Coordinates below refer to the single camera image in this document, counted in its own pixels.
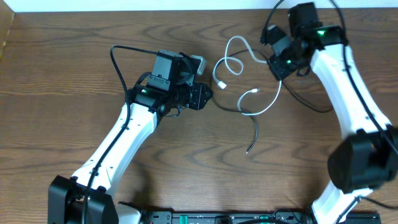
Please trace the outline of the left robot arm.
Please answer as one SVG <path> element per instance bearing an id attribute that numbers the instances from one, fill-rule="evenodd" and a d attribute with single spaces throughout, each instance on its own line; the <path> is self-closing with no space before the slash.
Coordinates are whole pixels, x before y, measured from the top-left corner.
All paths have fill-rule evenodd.
<path id="1" fill-rule="evenodd" d="M 152 71 L 132 88 L 118 120 L 94 154 L 70 178 L 56 176 L 49 186 L 48 223 L 141 223 L 142 213 L 114 196 L 142 143 L 172 109 L 201 110 L 213 96 L 196 82 L 206 60 L 169 50 L 155 53 Z"/>

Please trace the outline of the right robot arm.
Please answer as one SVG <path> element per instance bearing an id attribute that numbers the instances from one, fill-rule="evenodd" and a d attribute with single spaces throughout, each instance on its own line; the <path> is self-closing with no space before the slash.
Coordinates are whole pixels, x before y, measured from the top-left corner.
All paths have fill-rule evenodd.
<path id="1" fill-rule="evenodd" d="M 266 24 L 260 41 L 273 54 L 278 81 L 305 69 L 321 81 L 337 115 L 342 141 L 328 158 L 330 181 L 303 223 L 342 223 L 349 212 L 397 175 L 397 128 L 382 113 L 353 58 L 346 25 L 324 26 L 313 2 L 288 11 L 289 32 Z"/>

